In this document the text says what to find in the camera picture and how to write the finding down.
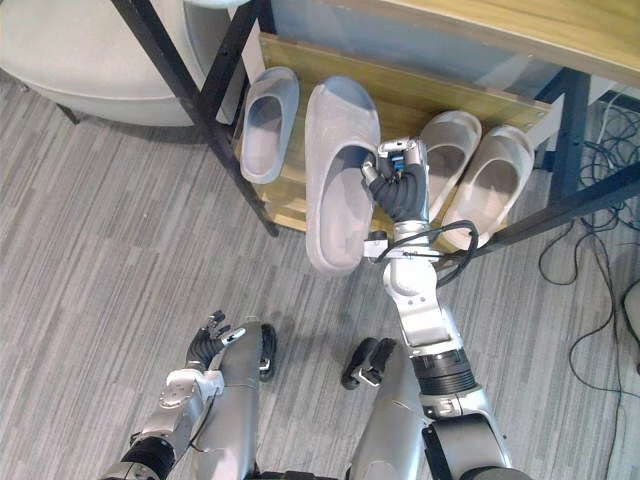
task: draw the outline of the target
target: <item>gray carpet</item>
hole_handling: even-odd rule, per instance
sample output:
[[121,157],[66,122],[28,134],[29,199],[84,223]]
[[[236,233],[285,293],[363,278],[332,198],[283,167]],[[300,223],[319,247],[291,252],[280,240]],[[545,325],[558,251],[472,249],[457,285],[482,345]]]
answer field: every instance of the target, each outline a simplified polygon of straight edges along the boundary
[[[264,469],[341,476],[375,391],[339,386],[365,336],[398,336],[381,268],[317,276],[304,237],[270,238],[191,129],[80,116],[0,75],[0,478],[96,478],[124,452],[166,374],[207,315],[275,325],[280,365],[261,391]],[[536,171],[516,217],[544,203]],[[616,396],[588,390],[567,365],[571,342],[606,318],[593,256],[575,285],[554,287],[537,257],[558,231],[474,261],[445,287],[476,378],[486,385],[515,464],[535,479],[602,479]],[[638,235],[603,235],[618,291],[640,277]],[[571,239],[550,256],[567,276]],[[622,336],[625,387],[640,393],[638,352]],[[577,367],[614,385],[611,330]],[[640,401],[623,399],[612,479],[640,479]],[[188,478],[189,458],[172,478]]]

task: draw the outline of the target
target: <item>wooden shelf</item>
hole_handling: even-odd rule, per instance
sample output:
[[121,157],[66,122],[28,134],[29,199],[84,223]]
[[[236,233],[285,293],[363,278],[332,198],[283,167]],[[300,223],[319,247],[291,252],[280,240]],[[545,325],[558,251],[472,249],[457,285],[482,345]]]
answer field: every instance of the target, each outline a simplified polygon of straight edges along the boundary
[[640,87],[638,0],[323,0]]
[[[545,103],[424,72],[380,65],[274,35],[261,34],[260,42],[267,67],[283,65],[296,72],[300,81],[300,106],[280,177],[268,185],[255,187],[259,197],[266,202],[271,218],[296,230],[305,230],[304,120],[307,102],[313,88],[331,75],[348,75],[367,89],[378,108],[384,140],[417,135],[429,119],[445,110],[471,112],[485,129],[508,123],[525,131],[550,110]],[[372,231],[391,233],[392,226],[391,219],[382,210],[374,211]]]

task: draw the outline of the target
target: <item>cable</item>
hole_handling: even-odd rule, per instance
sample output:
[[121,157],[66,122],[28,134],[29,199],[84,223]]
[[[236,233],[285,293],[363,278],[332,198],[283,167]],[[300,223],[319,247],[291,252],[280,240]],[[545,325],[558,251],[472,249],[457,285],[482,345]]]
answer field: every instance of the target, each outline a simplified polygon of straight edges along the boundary
[[[591,155],[580,169],[578,182],[582,187],[593,185],[624,167],[640,162],[640,115],[614,105],[623,92],[607,103],[597,141],[584,142]],[[640,232],[640,212],[634,211],[631,200],[613,204],[605,212],[608,215],[607,222],[599,225],[592,223],[593,228],[598,229],[610,222],[611,226],[622,224]]]
[[[587,187],[599,182],[600,180],[613,175],[622,168],[625,168],[632,163],[640,161],[640,115],[634,112],[624,111],[613,106],[615,100],[624,92],[619,92],[615,95],[611,101],[608,102],[603,116],[602,126],[598,134],[596,142],[584,142],[586,151],[591,152],[591,155],[587,157],[587,162],[579,170],[578,183],[582,187]],[[611,131],[611,125],[617,127],[617,133]],[[543,262],[544,258],[549,251],[560,240],[566,238],[569,233],[574,229],[577,222],[571,221],[568,228],[563,231],[558,237],[551,240],[540,253],[538,258],[538,270],[541,276],[553,285],[571,285],[574,284],[579,274],[579,261],[578,254],[580,246],[587,239],[591,240],[591,251],[593,252],[598,270],[602,275],[602,279],[605,282],[609,301],[611,303],[611,309],[605,321],[596,326],[592,330],[585,334],[580,335],[569,348],[568,363],[571,370],[571,374],[584,386],[605,393],[615,393],[617,395],[615,415],[614,415],[614,428],[613,438],[609,447],[607,456],[607,470],[605,479],[609,478],[611,471],[611,464],[613,454],[616,446],[616,439],[618,436],[618,423],[620,418],[620,410],[622,409],[622,399],[624,395],[640,399],[640,395],[637,393],[629,392],[623,389],[622,375],[621,375],[621,354],[620,354],[620,339],[618,337],[618,322],[619,312],[617,308],[616,294],[613,288],[613,280],[611,275],[611,264],[609,261],[609,252],[604,244],[604,241],[599,236],[600,233],[611,231],[617,228],[619,225],[623,225],[633,231],[640,232],[640,222],[638,221],[640,215],[637,215],[632,207],[631,200],[615,203],[608,208],[602,210],[596,215],[595,213],[585,216],[579,219],[579,224],[584,228],[583,233],[573,245],[573,270],[571,271],[568,279],[552,279],[548,273],[544,271]],[[626,242],[623,245],[638,245],[638,242]],[[613,342],[615,348],[615,385],[613,387],[595,385],[585,380],[580,373],[578,373],[574,364],[574,353],[578,346],[586,339],[597,335],[607,327],[611,326],[613,329]],[[632,333],[634,339],[638,340],[638,337],[634,335],[630,325],[627,323],[627,329]]]
[[[456,268],[454,271],[447,273],[446,275],[442,276],[441,278],[438,279],[438,283],[436,284],[436,288],[440,288],[450,282],[452,282],[453,280],[455,280],[461,273],[462,271],[467,267],[467,265],[469,265],[469,262],[471,261],[471,259],[473,258],[476,250],[478,249],[478,230],[476,229],[476,226],[473,224],[473,222],[471,222],[470,220],[458,220],[457,222],[452,222],[448,225],[444,225],[442,227],[438,227],[438,228],[432,228],[430,230],[425,230],[423,232],[420,233],[416,233],[415,235],[411,235],[409,237],[405,237],[402,238],[400,240],[397,240],[395,242],[393,242],[391,245],[389,245],[387,248],[385,248],[383,250],[383,252],[378,255],[378,257],[373,261],[373,263],[380,263],[388,254],[391,250],[393,250],[394,248],[397,248],[401,245],[404,245],[406,243],[409,243],[413,240],[416,240],[418,238],[423,238],[423,237],[432,237],[430,238],[430,241],[433,243],[436,241],[436,239],[438,238],[438,236],[441,233],[444,232],[448,232],[451,230],[459,230],[459,229],[467,229],[469,230],[469,235],[471,236],[471,241],[469,243],[469,248],[465,251],[464,256],[462,257],[462,260],[460,260],[460,262],[458,262]],[[419,255],[419,254],[412,254],[412,253],[404,253],[405,256],[414,256],[414,257],[438,257],[442,260],[447,260],[447,259],[458,259],[460,258],[458,254],[445,254],[445,255]]]
[[195,442],[198,438],[198,435],[200,435],[200,432],[202,431],[202,429],[204,428],[204,425],[207,423],[207,419],[209,418],[209,414],[211,413],[211,409],[213,408],[213,404],[215,403],[215,395],[211,398],[211,402],[209,403],[209,407],[207,407],[207,412],[204,414],[204,418],[202,419],[202,422],[200,423],[200,426],[198,427],[198,430],[196,430],[196,433],[193,435],[193,437],[191,437],[191,440],[189,440],[189,446],[191,448],[193,448],[196,452],[199,453],[203,453],[204,450],[200,450],[198,447],[196,447]]

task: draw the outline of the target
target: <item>white slide sandal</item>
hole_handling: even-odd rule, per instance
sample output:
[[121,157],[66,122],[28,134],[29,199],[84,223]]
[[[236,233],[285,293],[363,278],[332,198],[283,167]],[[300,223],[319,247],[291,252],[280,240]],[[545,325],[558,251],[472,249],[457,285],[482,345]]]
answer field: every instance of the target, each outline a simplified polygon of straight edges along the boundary
[[349,77],[317,85],[307,106],[307,256],[319,272],[351,273],[362,259],[373,200],[360,167],[376,155],[380,122],[369,94]]
[[253,183],[270,183],[284,162],[300,87],[287,67],[265,70],[247,93],[240,170]]
[[444,205],[480,143],[482,126],[472,114],[459,110],[432,118],[420,134],[429,164],[429,221]]
[[[478,246],[484,245],[500,228],[532,169],[533,147],[527,136],[509,125],[492,129],[471,159],[442,224],[471,220],[478,229]],[[458,249],[469,247],[465,230],[442,237]]]

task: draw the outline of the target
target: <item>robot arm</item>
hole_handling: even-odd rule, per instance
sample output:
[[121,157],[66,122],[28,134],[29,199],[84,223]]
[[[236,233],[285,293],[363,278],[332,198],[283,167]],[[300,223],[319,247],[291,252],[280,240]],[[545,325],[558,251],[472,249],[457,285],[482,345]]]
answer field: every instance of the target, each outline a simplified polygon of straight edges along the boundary
[[222,320],[224,314],[216,312],[208,325],[198,330],[189,346],[186,368],[169,374],[153,413],[131,448],[100,480],[165,480],[180,461],[198,419],[224,389],[222,373],[208,370],[209,364],[244,334],[242,328],[231,331],[226,326],[212,335]]
[[431,470],[436,475],[446,465],[451,476],[437,478],[456,479],[474,465],[508,468],[511,461],[484,389],[475,381],[450,311],[436,295],[438,278],[432,262],[439,254],[429,248],[427,235],[426,148],[420,139],[383,143],[376,163],[365,162],[362,173],[374,198],[395,221],[393,245],[398,246],[389,247],[386,240],[367,241],[365,255],[390,259],[384,286],[398,309],[420,402],[430,423],[423,437]]

